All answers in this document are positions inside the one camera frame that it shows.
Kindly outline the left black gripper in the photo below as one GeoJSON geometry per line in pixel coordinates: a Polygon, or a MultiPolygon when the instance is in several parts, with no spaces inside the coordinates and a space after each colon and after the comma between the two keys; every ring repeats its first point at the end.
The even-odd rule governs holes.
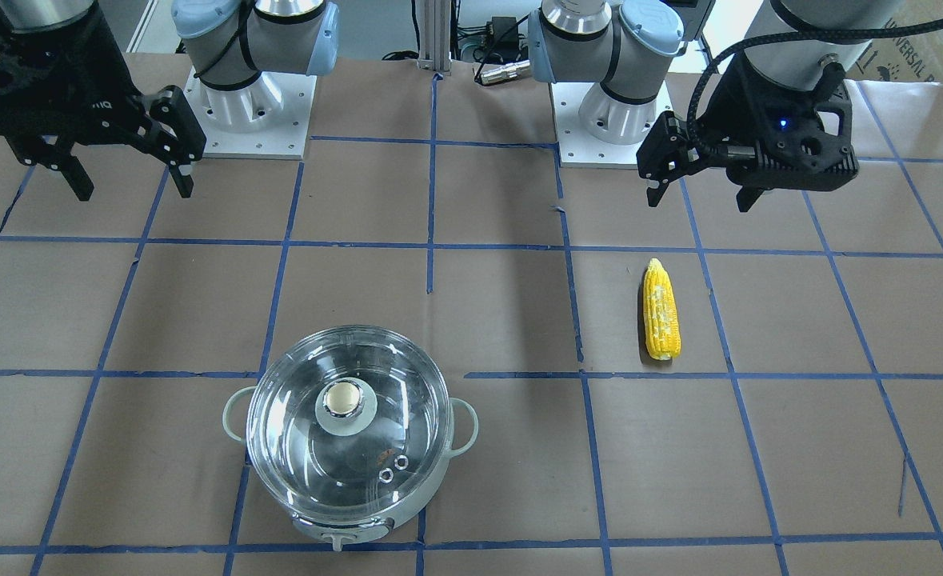
{"type": "Polygon", "coordinates": [[[749,213],[773,189],[833,192],[859,174],[851,142],[852,106],[839,62],[826,63],[810,90],[779,86],[735,56],[709,100],[709,150],[698,152],[686,121],[660,113],[636,152],[657,207],[671,182],[723,167],[741,189],[737,208],[749,213]]]}

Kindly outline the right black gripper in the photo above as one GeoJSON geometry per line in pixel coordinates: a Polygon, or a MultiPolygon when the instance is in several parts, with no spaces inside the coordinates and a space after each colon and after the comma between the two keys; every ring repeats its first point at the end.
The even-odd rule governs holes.
{"type": "Polygon", "coordinates": [[[0,1],[0,136],[18,159],[60,174],[81,202],[94,183],[76,143],[159,159],[183,199],[206,146],[182,88],[142,95],[134,86],[97,1],[0,1]]]}

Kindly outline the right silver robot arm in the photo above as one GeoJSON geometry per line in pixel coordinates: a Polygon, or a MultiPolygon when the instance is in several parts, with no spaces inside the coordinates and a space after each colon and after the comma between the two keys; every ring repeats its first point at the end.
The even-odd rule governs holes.
{"type": "MultiPolygon", "coordinates": [[[[175,1],[176,33],[201,84],[203,113],[226,131],[282,112],[271,74],[322,76],[338,54],[330,1],[175,1]]],[[[64,176],[86,201],[94,184],[75,145],[127,145],[165,163],[180,196],[206,135],[185,91],[144,94],[97,1],[0,1],[0,136],[22,164],[64,176]]]]}

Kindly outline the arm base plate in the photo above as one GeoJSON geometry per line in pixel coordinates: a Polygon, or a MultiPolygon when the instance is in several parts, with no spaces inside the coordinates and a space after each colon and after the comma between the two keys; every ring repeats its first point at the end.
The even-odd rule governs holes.
{"type": "Polygon", "coordinates": [[[315,76],[264,72],[235,91],[211,89],[190,70],[185,96],[206,136],[203,157],[302,160],[315,76]]]}
{"type": "Polygon", "coordinates": [[[567,167],[637,169],[636,153],[660,113],[671,110],[662,83],[654,99],[632,105],[598,82],[550,85],[560,163],[567,167]]]}

